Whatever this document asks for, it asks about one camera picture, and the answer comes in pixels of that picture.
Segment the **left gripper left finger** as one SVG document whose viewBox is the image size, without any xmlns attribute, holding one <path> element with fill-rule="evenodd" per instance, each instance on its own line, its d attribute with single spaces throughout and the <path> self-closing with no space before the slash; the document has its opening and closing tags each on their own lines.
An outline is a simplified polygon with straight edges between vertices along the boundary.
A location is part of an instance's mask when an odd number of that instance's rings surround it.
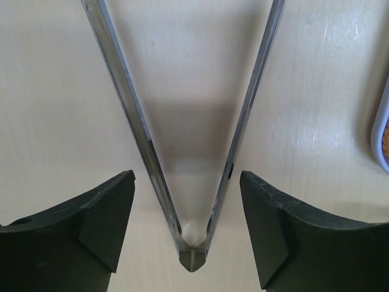
<svg viewBox="0 0 389 292">
<path fill-rule="evenodd" d="M 1 291 L 107 291 L 134 192 L 134 172 L 127 170 L 1 227 Z"/>
</svg>

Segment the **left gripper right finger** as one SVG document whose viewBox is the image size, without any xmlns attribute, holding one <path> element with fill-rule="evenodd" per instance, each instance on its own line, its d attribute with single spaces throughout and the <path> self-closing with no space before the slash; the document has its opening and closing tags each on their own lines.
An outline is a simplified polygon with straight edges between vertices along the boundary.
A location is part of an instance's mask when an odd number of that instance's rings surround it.
<svg viewBox="0 0 389 292">
<path fill-rule="evenodd" d="M 387 223 L 323 211 L 249 171 L 239 185 L 263 290 L 388 290 Z"/>
</svg>

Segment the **metal tongs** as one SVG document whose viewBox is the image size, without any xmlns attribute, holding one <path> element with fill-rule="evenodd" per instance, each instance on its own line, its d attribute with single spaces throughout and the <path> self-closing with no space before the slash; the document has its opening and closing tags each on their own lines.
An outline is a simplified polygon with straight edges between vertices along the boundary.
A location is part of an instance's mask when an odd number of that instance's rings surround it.
<svg viewBox="0 0 389 292">
<path fill-rule="evenodd" d="M 114 85 L 117 97 L 129 123 L 134 140 L 140 151 L 145 168 L 150 177 L 153 189 L 165 215 L 181 265 L 190 273 L 199 270 L 206 263 L 215 234 L 217 221 L 222 209 L 230 178 L 235 166 L 240 143 L 250 117 L 253 103 L 266 67 L 274 38 L 280 23 L 285 1 L 273 1 L 264 29 L 261 44 L 250 76 L 246 95 L 239 114 L 236 128 L 230 144 L 224 170 L 217 189 L 215 202 L 206 227 L 206 238 L 197 246 L 189 245 L 182 236 L 182 228 L 171 198 L 167 182 L 161 168 L 152 136 L 148 129 L 142 107 L 131 80 L 120 43 L 111 21 L 105 1 L 83 1 L 83 8 L 88 17 L 98 47 L 102 54 L 109 76 Z"/>
</svg>

